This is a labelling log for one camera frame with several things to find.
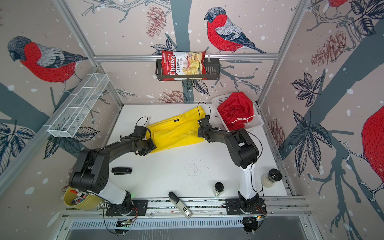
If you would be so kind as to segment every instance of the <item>black mounting plate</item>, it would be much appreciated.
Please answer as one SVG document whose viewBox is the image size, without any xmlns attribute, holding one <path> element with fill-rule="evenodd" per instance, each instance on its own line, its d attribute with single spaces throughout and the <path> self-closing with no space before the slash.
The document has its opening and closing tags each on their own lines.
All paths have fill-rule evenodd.
<svg viewBox="0 0 384 240">
<path fill-rule="evenodd" d="M 132 200 L 133 206 L 137 207 L 139 210 L 138 216 L 145 216 L 145 212 L 147 211 L 147 205 L 148 205 L 148 200 Z M 110 208 L 107 209 L 105 212 L 105 215 L 107 217 L 121 217 L 122 215 L 120 214 L 122 211 L 121 209 L 115 208 L 112 204 L 108 205 Z M 127 215 L 127 216 L 136 216 L 136 211 L 132 209 L 132 211 Z"/>
<path fill-rule="evenodd" d="M 225 205 L 227 207 L 227 214 L 228 215 L 239 215 L 239 214 L 246 214 L 242 212 L 239 204 L 239 199 L 226 199 Z M 259 202 L 257 203 L 257 206 L 266 213 L 265 203 L 264 199 L 259 198 Z M 253 211 L 249 214 L 258 214 L 258 215 L 264 215 L 264 213 L 257 209 L 256 207 L 253 209 Z"/>
</svg>

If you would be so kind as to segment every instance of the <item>chip bag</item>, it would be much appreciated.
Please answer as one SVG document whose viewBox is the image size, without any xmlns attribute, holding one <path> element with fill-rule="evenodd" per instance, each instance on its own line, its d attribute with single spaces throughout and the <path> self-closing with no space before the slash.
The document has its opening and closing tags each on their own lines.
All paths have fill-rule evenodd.
<svg viewBox="0 0 384 240">
<path fill-rule="evenodd" d="M 203 64 L 205 51 L 201 53 L 161 51 L 161 55 L 163 75 L 197 75 L 207 73 Z M 173 80 L 186 80 L 186 78 L 167 78 L 163 81 Z"/>
</svg>

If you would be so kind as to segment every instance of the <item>white plastic basket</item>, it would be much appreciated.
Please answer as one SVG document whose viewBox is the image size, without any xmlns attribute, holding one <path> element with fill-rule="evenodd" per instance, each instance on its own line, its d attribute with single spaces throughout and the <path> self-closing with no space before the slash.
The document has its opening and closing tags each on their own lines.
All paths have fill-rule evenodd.
<svg viewBox="0 0 384 240">
<path fill-rule="evenodd" d="M 211 101 L 213 106 L 214 106 L 214 108 L 215 108 L 215 110 L 216 110 L 216 113 L 217 113 L 218 117 L 220 118 L 220 120 L 221 120 L 221 122 L 222 122 L 222 124 L 223 124 L 223 126 L 225 127 L 226 130 L 229 130 L 229 129 L 226 126 L 225 122 L 223 121 L 222 117 L 220 116 L 220 113 L 218 112 L 217 108 L 219 107 L 220 104 L 225 102 L 229 98 L 229 96 L 231 94 L 232 93 L 212 98 L 212 101 Z M 253 114 L 258 114 L 254 104 L 253 104 Z M 264 122 L 263 122 L 263 120 L 262 120 L 262 118 L 260 116 L 254 116 L 252 121 L 249 122 L 249 126 L 248 126 L 247 123 L 244 123 L 245 129 L 247 131 L 253 130 L 253 129 L 261 127 L 263 125 L 264 125 Z"/>
</svg>

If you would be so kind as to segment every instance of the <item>white wire shelf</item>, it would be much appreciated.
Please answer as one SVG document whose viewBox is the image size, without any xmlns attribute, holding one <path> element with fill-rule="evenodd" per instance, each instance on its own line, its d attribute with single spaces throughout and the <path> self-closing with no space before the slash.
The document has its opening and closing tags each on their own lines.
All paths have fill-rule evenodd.
<svg viewBox="0 0 384 240">
<path fill-rule="evenodd" d="M 66 106 L 58 118 L 49 127 L 48 132 L 54 137 L 73 137 L 89 111 L 109 83 L 107 74 L 88 75 L 85 85 Z"/>
</svg>

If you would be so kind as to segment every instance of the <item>yellow cloth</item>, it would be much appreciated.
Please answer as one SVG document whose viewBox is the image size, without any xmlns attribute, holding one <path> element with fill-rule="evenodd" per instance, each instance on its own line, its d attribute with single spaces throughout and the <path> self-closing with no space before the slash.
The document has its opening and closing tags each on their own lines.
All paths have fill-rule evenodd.
<svg viewBox="0 0 384 240">
<path fill-rule="evenodd" d="M 203 118 L 205 112 L 200 106 L 199 111 Z M 199 113 L 197 108 L 194 108 L 184 114 L 149 125 L 148 128 L 152 133 L 151 138 L 156 145 L 156 149 L 151 153 L 203 142 L 204 138 L 197 136 L 199 130 L 197 120 L 199 120 Z"/>
</svg>

